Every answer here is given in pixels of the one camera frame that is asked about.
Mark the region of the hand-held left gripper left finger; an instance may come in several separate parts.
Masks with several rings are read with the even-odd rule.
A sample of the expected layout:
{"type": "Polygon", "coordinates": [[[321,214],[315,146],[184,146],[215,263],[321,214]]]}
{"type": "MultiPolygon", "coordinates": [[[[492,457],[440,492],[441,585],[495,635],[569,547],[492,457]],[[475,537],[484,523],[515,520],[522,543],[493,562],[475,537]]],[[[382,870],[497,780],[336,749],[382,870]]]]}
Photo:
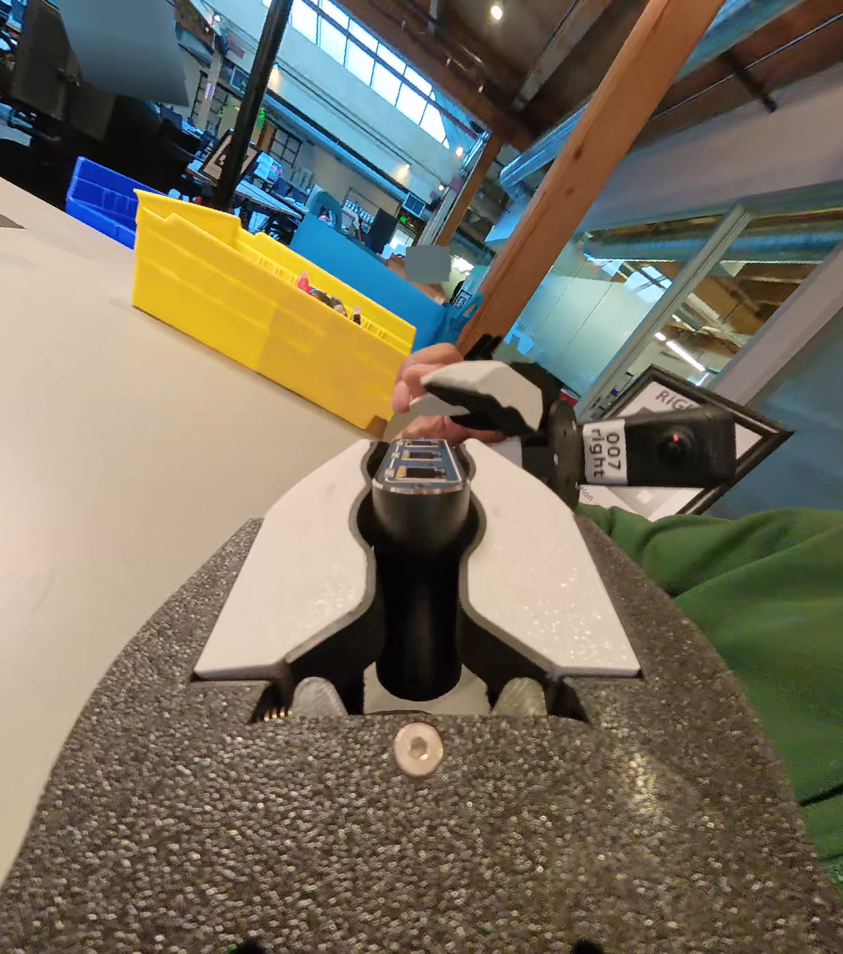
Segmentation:
{"type": "Polygon", "coordinates": [[[304,477],[265,514],[193,668],[202,681],[296,684],[360,679],[378,657],[375,558],[358,531],[370,494],[358,440],[304,477]]]}

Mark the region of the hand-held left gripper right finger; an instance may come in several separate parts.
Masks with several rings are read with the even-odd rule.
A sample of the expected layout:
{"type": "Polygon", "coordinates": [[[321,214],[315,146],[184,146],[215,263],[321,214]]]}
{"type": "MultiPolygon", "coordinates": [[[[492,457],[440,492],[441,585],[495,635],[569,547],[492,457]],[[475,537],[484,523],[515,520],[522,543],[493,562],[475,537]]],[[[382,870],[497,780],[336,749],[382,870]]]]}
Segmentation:
{"type": "Polygon", "coordinates": [[[573,510],[475,440],[479,529],[461,563],[461,659],[487,684],[527,676],[634,677],[641,665],[573,510]]]}

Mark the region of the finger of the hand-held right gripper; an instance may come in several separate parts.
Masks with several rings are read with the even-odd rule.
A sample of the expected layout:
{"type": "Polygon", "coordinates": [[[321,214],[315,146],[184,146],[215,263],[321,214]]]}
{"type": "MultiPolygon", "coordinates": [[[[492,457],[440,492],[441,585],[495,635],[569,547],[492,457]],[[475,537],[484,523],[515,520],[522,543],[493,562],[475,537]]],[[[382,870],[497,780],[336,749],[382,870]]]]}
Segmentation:
{"type": "Polygon", "coordinates": [[[415,415],[446,416],[464,427],[498,432],[500,444],[535,437],[542,427],[542,390],[495,361],[463,361],[428,374],[415,415]]]}

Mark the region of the black ethernet adapter hub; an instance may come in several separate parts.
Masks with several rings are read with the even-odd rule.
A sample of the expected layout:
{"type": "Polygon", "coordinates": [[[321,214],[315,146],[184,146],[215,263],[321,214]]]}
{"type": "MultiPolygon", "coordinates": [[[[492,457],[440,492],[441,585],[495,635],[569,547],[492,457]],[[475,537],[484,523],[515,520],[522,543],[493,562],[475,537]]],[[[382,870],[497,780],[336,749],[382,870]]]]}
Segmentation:
{"type": "Polygon", "coordinates": [[[376,662],[392,696],[428,702],[458,683],[460,571],[471,488],[445,439],[392,441],[371,484],[373,550],[384,626],[376,662]]]}

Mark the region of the yellow plastic bin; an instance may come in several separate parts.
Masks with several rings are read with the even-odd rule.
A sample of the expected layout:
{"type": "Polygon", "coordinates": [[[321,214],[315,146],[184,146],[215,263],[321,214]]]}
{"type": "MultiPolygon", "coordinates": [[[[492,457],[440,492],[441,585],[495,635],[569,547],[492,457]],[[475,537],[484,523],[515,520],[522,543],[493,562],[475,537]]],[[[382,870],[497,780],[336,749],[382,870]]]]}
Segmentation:
{"type": "Polygon", "coordinates": [[[137,193],[133,306],[380,432],[416,329],[237,216],[137,193]]]}

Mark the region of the blue plastic bin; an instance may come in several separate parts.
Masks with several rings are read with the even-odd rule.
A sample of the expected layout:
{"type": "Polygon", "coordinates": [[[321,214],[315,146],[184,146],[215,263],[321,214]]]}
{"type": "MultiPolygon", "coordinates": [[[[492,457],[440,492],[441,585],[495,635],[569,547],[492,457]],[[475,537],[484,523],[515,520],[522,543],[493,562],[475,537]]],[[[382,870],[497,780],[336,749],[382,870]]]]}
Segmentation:
{"type": "Polygon", "coordinates": [[[130,250],[136,242],[138,192],[153,189],[88,158],[78,158],[66,195],[66,212],[130,250]]]}

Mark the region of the person's right hand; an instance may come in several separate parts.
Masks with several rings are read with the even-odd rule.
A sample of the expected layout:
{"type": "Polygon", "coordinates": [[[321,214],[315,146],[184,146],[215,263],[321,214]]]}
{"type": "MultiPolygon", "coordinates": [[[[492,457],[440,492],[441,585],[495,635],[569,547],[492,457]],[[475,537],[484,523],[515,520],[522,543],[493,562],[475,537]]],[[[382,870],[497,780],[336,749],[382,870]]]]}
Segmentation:
{"type": "MultiPolygon", "coordinates": [[[[393,414],[399,416],[410,413],[412,402],[425,392],[422,386],[424,377],[443,366],[463,361],[463,353],[452,343],[433,344],[409,355],[396,376],[391,399],[393,414]]],[[[453,444],[474,439],[486,445],[496,445],[506,440],[506,436],[498,432],[467,428],[446,416],[426,415],[415,415],[398,433],[391,431],[388,439],[394,438],[445,439],[453,444]]]]}

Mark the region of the framed printed tag board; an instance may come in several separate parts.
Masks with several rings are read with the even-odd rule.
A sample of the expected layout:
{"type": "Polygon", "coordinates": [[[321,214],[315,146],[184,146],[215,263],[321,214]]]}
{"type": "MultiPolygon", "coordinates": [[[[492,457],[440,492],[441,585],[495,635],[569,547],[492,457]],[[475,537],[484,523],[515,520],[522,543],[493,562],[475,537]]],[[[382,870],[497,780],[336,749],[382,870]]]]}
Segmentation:
{"type": "Polygon", "coordinates": [[[737,456],[734,477],[703,489],[584,485],[580,488],[580,504],[617,507],[652,522],[673,515],[702,514],[792,435],[790,430],[746,406],[691,384],[655,364],[619,394],[603,417],[682,411],[699,406],[717,407],[733,417],[737,456]]]}

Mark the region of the black metal pole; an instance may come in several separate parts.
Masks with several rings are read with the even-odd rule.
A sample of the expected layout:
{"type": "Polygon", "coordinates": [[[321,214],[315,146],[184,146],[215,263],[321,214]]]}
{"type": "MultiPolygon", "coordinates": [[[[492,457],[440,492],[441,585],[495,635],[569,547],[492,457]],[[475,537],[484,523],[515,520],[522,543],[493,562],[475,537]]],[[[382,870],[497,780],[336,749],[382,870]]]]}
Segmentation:
{"type": "Polygon", "coordinates": [[[213,194],[213,207],[227,212],[234,200],[253,130],[291,15],[292,1],[272,1],[253,58],[247,89],[237,113],[229,148],[213,194]]]}

